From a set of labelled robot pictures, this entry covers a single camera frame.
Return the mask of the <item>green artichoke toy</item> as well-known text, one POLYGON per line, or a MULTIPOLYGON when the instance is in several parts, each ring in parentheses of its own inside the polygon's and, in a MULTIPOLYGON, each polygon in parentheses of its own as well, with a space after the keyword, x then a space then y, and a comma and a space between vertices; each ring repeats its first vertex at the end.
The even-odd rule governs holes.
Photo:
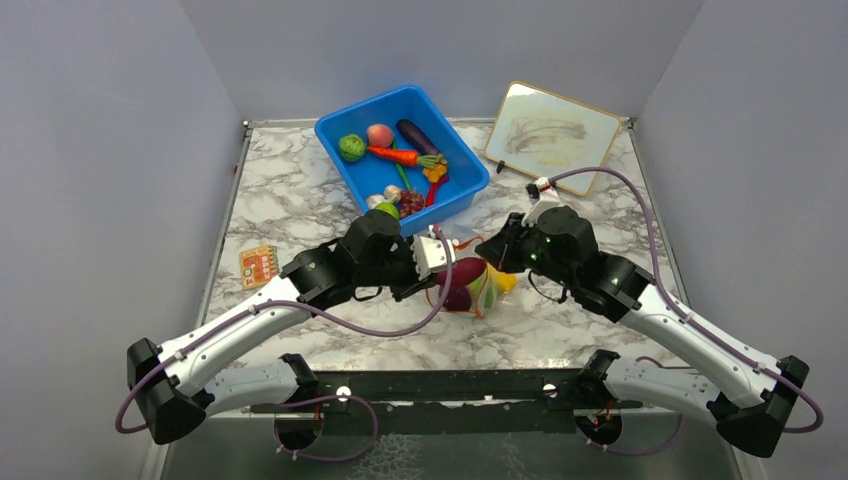
POLYGON ((368 150, 367 142, 356 134, 348 134, 338 141, 338 150, 341 158, 349 163, 361 160, 368 150))

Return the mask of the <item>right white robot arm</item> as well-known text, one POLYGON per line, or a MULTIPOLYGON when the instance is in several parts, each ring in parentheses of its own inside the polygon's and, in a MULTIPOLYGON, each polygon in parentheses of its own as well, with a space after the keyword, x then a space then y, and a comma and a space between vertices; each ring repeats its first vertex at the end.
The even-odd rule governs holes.
POLYGON ((597 350, 581 369, 587 405, 636 401, 715 427, 733 447, 769 458, 799 397, 809 368, 794 356, 776 359, 733 340, 678 300, 636 263, 601 251, 589 221, 569 207, 521 213, 477 245, 476 254, 503 273, 530 273, 560 285, 583 309, 642 333, 694 368, 685 374, 597 350))

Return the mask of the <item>clear zip bag orange zipper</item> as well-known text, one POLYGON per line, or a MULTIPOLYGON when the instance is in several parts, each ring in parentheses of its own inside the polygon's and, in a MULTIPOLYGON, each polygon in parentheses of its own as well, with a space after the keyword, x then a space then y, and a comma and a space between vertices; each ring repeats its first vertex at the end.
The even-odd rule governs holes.
POLYGON ((442 311, 484 318, 516 287, 515 274, 498 271, 473 252, 481 242, 481 236, 451 240, 457 260, 442 311))

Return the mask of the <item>green cabbage toy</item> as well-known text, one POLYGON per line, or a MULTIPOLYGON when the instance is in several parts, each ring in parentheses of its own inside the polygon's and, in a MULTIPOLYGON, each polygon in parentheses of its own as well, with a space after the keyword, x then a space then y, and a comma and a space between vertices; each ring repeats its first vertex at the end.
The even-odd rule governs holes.
POLYGON ((492 309, 498 299, 498 294, 489 282, 487 271, 467 285, 473 298, 472 312, 477 316, 484 316, 492 309))

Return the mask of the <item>purple sweet potato toy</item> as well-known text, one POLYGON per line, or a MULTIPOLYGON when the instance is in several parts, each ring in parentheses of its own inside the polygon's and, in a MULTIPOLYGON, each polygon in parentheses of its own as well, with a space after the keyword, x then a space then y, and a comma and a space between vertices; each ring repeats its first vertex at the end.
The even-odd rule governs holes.
POLYGON ((453 266, 450 282, 447 281, 447 271, 443 271, 436 275, 435 283, 438 286, 466 286, 476 281, 486 271, 486 261, 477 257, 466 257, 459 259, 453 266))

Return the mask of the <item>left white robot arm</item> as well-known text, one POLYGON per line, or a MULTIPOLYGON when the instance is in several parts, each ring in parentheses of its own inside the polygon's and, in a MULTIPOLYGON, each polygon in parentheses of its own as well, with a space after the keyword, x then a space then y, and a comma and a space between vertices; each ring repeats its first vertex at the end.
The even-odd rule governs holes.
POLYGON ((301 355, 285 354, 241 374, 229 374, 227 367, 314 317, 365 333, 330 309, 365 287, 387 289, 402 301, 434 286, 439 273, 450 275, 455 259, 438 227, 404 237, 393 216, 367 212, 342 237, 295 255, 268 284, 217 319, 162 344, 148 338, 133 343, 126 353, 129 394, 116 430, 146 431, 155 444, 166 445, 221 412, 269 403, 306 408, 318 380, 301 355))

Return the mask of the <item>purple onion toy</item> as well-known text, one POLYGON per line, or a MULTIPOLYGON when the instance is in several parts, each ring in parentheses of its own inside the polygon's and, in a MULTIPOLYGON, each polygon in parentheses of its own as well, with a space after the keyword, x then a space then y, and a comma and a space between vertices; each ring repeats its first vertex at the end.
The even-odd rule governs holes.
POLYGON ((446 290, 442 309, 447 312, 469 312, 473 307, 473 298, 467 286, 451 286, 446 290))

